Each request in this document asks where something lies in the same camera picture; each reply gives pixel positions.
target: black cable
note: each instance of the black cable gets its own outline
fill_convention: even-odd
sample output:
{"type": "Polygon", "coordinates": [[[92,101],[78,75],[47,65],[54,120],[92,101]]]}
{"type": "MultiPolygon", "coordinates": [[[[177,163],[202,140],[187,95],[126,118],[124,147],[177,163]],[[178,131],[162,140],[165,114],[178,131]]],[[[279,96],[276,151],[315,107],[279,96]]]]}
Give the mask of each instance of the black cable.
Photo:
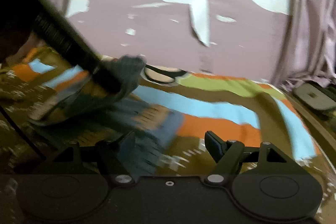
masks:
{"type": "Polygon", "coordinates": [[[16,125],[16,123],[11,119],[11,117],[7,114],[7,112],[0,105],[0,112],[5,117],[5,119],[9,122],[9,124],[14,128],[14,130],[19,134],[21,138],[23,138],[26,143],[37,153],[42,160],[46,160],[46,156],[31,142],[31,140],[22,132],[22,130],[16,125]]]}

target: wooden bed edge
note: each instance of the wooden bed edge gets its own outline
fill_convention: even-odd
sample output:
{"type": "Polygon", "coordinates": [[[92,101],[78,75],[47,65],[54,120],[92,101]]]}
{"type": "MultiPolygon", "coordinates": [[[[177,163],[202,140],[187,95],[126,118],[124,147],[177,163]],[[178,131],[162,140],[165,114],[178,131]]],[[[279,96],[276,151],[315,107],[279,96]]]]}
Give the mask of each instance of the wooden bed edge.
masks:
{"type": "Polygon", "coordinates": [[[317,141],[332,165],[336,166],[336,134],[330,129],[325,128],[322,125],[321,120],[304,107],[298,99],[287,92],[283,93],[300,114],[304,123],[308,127],[311,136],[317,141]]]}

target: colorful bedspread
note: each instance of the colorful bedspread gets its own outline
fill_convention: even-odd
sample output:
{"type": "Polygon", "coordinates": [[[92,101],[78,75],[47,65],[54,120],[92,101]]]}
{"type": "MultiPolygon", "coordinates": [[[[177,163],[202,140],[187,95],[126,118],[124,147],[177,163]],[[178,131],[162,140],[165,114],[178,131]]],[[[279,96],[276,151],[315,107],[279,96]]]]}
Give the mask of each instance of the colorful bedspread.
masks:
{"type": "MultiPolygon", "coordinates": [[[[1,72],[0,101],[18,124],[25,123],[27,114],[50,96],[88,76],[49,47],[32,49],[23,63],[1,72]]],[[[82,92],[100,98],[107,96],[93,82],[82,92]]],[[[208,130],[223,140],[235,139],[246,146],[259,147],[261,142],[268,141],[306,168],[323,186],[325,196],[316,216],[318,220],[328,223],[327,219],[333,216],[334,168],[285,95],[273,86],[243,78],[147,65],[131,98],[151,106],[160,105],[182,116],[179,126],[174,128],[174,138],[157,161],[157,174],[183,176],[210,172],[215,162],[204,145],[204,133],[208,130]]],[[[3,118],[0,129],[1,146],[12,145],[15,134],[3,118]]],[[[71,134],[40,133],[61,147],[70,140],[93,145],[113,131],[114,128],[98,129],[82,124],[71,130],[71,134]]],[[[256,163],[244,164],[242,172],[254,167],[256,163]]]]}

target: light blue stripe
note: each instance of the light blue stripe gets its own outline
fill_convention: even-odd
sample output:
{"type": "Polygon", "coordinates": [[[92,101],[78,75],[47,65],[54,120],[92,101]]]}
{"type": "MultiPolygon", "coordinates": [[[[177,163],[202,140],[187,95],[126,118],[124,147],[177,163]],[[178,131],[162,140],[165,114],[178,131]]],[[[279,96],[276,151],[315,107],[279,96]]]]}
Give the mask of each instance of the light blue stripe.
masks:
{"type": "Polygon", "coordinates": [[[277,102],[285,121],[292,144],[293,158],[299,160],[315,157],[316,153],[312,138],[304,128],[302,121],[283,102],[276,98],[273,99],[277,102]]]}
{"type": "Polygon", "coordinates": [[[240,105],[232,105],[228,102],[203,102],[147,86],[139,86],[133,93],[149,104],[162,105],[202,118],[227,119],[237,124],[250,124],[254,128],[260,129],[257,114],[240,105]]]}
{"type": "Polygon", "coordinates": [[[51,79],[50,81],[44,83],[43,85],[50,87],[50,88],[55,88],[58,84],[68,81],[72,79],[77,73],[83,71],[83,69],[80,66],[73,67],[71,69],[67,69],[64,71],[62,74],[59,76],[51,79]]]}
{"type": "Polygon", "coordinates": [[[29,62],[28,65],[32,69],[32,71],[37,73],[46,73],[55,68],[41,63],[40,59],[34,59],[32,62],[29,62]]]}

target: patterned fabric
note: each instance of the patterned fabric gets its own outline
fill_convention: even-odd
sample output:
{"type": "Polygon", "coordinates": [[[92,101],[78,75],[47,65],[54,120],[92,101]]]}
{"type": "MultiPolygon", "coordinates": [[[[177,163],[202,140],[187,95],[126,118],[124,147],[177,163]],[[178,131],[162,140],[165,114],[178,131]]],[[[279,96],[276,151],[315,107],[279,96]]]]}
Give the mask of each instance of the patterned fabric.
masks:
{"type": "MultiPolygon", "coordinates": [[[[0,103],[17,124],[23,124],[27,115],[52,95],[87,79],[88,74],[80,68],[72,68],[53,49],[41,47],[33,49],[21,64],[1,70],[0,77],[0,103]]],[[[92,98],[109,96],[91,80],[80,93],[92,98]]],[[[175,138],[168,140],[169,148],[158,155],[157,174],[209,173],[215,162],[204,146],[207,130],[223,140],[236,139],[246,146],[258,147],[262,141],[269,141],[321,183],[325,196],[316,219],[321,223],[334,219],[336,180],[333,166],[285,95],[272,86],[248,79],[147,65],[142,71],[140,86],[130,98],[181,115],[181,124],[174,129],[175,138]]],[[[127,112],[125,107],[119,111],[127,112]]],[[[79,141],[80,145],[93,145],[101,139],[112,138],[118,130],[111,123],[97,122],[98,117],[93,115],[91,119],[85,116],[80,119],[80,123],[68,120],[52,126],[49,132],[35,129],[57,147],[71,140],[79,141]],[[65,127],[68,127],[66,133],[60,130],[65,127]]],[[[133,121],[132,126],[140,128],[155,124],[151,119],[143,124],[143,117],[135,117],[133,121]]],[[[22,141],[2,118],[0,127],[4,129],[0,133],[1,146],[19,153],[17,147],[22,141]]],[[[255,166],[255,163],[244,164],[242,172],[255,166]]]]}

